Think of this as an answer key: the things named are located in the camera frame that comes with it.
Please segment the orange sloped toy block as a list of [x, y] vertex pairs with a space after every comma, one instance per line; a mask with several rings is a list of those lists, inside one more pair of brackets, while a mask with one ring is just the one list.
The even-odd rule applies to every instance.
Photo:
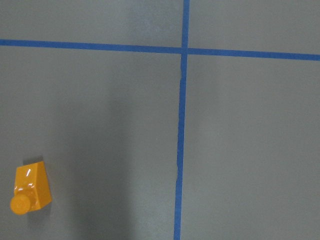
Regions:
[[16, 168], [13, 197], [10, 209], [16, 215], [38, 211], [52, 202], [45, 163], [35, 163]]

